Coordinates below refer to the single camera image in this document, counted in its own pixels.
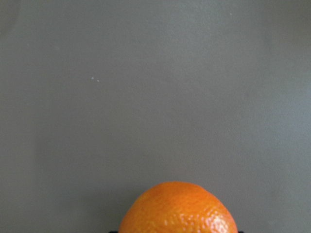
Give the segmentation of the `orange mandarin fruit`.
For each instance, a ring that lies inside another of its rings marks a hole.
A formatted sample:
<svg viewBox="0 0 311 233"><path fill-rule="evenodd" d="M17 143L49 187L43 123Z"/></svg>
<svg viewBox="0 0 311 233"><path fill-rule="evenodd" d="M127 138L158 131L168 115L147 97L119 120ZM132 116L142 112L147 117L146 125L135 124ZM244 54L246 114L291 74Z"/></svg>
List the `orange mandarin fruit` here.
<svg viewBox="0 0 311 233"><path fill-rule="evenodd" d="M164 182L142 193L124 216L120 233L236 233L224 204L199 185Z"/></svg>

